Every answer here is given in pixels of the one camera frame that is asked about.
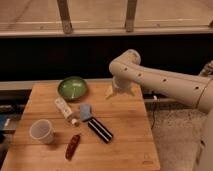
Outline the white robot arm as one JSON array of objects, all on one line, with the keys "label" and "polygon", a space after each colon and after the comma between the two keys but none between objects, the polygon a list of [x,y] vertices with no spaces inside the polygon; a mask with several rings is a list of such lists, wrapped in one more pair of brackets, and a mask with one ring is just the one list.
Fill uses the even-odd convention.
[{"label": "white robot arm", "polygon": [[152,69],[140,65],[140,54],[128,49],[109,64],[113,75],[106,98],[130,93],[137,83],[206,113],[192,171],[213,171],[213,78]]}]

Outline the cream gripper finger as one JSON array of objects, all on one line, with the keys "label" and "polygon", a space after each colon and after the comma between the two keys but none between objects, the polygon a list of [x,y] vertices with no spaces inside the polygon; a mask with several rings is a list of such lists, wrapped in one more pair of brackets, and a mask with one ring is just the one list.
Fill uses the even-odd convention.
[{"label": "cream gripper finger", "polygon": [[132,95],[132,96],[135,96],[134,91],[132,90],[132,88],[129,88],[129,89],[128,89],[128,93],[129,93],[130,95]]},{"label": "cream gripper finger", "polygon": [[107,89],[106,93],[105,93],[105,98],[106,98],[106,99],[109,99],[109,98],[111,98],[111,97],[114,96],[114,95],[115,95],[114,89],[113,89],[112,87],[109,87],[109,88]]}]

